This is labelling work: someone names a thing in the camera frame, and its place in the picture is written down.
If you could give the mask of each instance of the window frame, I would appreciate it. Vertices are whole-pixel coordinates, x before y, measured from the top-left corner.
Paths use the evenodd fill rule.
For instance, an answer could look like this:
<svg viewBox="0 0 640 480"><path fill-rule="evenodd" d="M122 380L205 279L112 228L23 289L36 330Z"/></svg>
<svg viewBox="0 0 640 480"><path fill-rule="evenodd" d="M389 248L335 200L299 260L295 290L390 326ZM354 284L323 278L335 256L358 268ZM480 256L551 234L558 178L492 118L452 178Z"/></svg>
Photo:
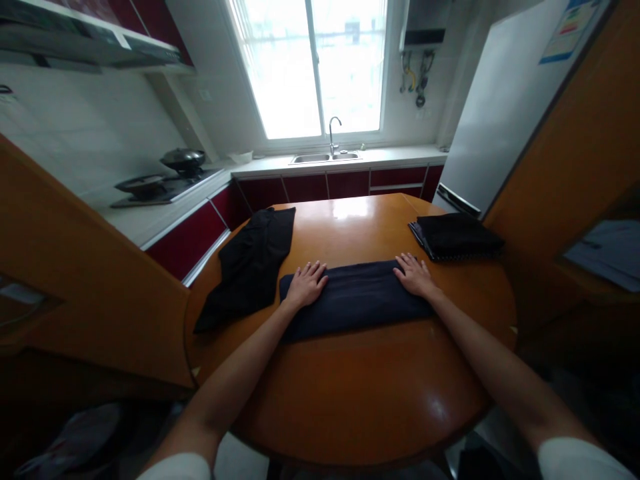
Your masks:
<svg viewBox="0 0 640 480"><path fill-rule="evenodd" d="M260 114L260 109L258 108L258 104L255 99L255 94L253 92L253 86L251 84L251 80L249 78L249 74L244 64L242 52L240 50L239 38L237 36L237 32L235 30L235 26L233 24L233 19L231 18L230 12L230 4L227 0L220 0L223 6L222 10L225 26L227 28L227 32L229 34L229 39L233 44L233 52L238 64L238 68L241 72L242 80L244 86L251 97L251 106L253 108L254 114L257 118L260 119L260 130L263 136L263 140L268 147L266 149L262 149L264 152L272 153L272 152L282 152L282 151L290 151L292 149L296 149L296 151L300 153L304 153L305 151L316 151L319 147L327 147L329 143L329 129L325 125L325 112L322 105L322 92L320 85L320 72L319 72L319 56L317 52L316 46L316 38L315 38L315 28L313 25L313 9L311 5L312 0L305 0L305 8L307 12L307 28L309 32L309 45L311 48L311 59L313 63L313 76L315 80L315 91L316 91L316 101L318 104L318 112L319 112L319 120L320 120L320 135L312 136L312 137L291 137L284 139L270 139L267 137L267 132L265 130L265 124L262 119L262 115ZM358 149L360 148L361 143L384 143L384 127L385 127L385 110L387 104L387 86L388 86L388 78L389 78L389 58L392 55L393 47L391 41L391 32L393 26L393 20L395 18L393 8L393 0L387 0L387 18L385 24L385 48L384 48L384 65L383 65L383 73L382 73L382 85L381 85L381 98L380 98L380 122L378 130L369 130L369 131L356 131L356 132L348 132L348 133L334 133L333 140L335 143L344 144L345 148L348 149Z"/></svg>

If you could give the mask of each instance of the gas burner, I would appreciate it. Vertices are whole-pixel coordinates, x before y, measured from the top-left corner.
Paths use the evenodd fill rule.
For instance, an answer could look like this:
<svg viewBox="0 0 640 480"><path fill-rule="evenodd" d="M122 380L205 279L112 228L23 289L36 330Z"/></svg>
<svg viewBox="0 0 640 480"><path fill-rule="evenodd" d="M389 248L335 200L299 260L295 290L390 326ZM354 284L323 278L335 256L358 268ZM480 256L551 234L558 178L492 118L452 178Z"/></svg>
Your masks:
<svg viewBox="0 0 640 480"><path fill-rule="evenodd" d="M166 177L152 190L132 195L119 200L111 205L111 208L143 207L146 205L166 205L184 197L202 182L209 180L222 172L222 169L213 170L189 170L188 177L183 176L183 171L175 177Z"/></svg>

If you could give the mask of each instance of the round table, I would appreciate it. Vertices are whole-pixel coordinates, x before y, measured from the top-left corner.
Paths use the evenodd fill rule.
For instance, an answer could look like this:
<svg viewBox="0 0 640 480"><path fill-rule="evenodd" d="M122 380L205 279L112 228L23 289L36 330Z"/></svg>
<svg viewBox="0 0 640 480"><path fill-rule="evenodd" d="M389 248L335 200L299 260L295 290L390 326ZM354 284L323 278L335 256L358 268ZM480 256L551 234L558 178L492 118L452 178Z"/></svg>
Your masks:
<svg viewBox="0 0 640 480"><path fill-rule="evenodd" d="M433 264L407 224L444 210L395 193L295 206L291 253L279 278L308 261L327 268L409 252L462 310L515 347L515 302L497 261ZM187 358L202 384L279 304L220 330L193 335L221 280L217 254L192 286ZM232 432L264 454L306 467L386 468L418 462L458 440L491 399L437 317L280 346Z"/></svg>

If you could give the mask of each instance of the white container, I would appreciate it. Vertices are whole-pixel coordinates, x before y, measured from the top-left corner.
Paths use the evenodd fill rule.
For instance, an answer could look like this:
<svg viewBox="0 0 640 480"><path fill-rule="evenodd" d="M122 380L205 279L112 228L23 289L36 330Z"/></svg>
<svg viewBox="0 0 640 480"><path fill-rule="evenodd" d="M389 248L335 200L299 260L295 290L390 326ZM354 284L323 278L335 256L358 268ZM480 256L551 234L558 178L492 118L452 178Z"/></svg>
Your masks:
<svg viewBox="0 0 640 480"><path fill-rule="evenodd" d="M249 163L253 158L253 150L244 153L230 153L229 157L238 165L244 165L246 163Z"/></svg>

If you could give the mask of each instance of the stove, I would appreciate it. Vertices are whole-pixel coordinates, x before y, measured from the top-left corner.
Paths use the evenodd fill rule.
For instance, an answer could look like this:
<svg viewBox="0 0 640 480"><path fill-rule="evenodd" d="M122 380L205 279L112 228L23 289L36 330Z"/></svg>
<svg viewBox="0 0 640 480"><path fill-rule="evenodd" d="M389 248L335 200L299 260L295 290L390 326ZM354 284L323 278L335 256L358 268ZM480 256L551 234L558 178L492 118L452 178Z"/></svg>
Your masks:
<svg viewBox="0 0 640 480"><path fill-rule="evenodd" d="M215 177L222 169L202 170L194 177L185 178L180 175L166 177L155 194L146 195L144 198L130 195L111 204L111 208L145 207L147 205L166 205L180 200L202 183Z"/></svg>

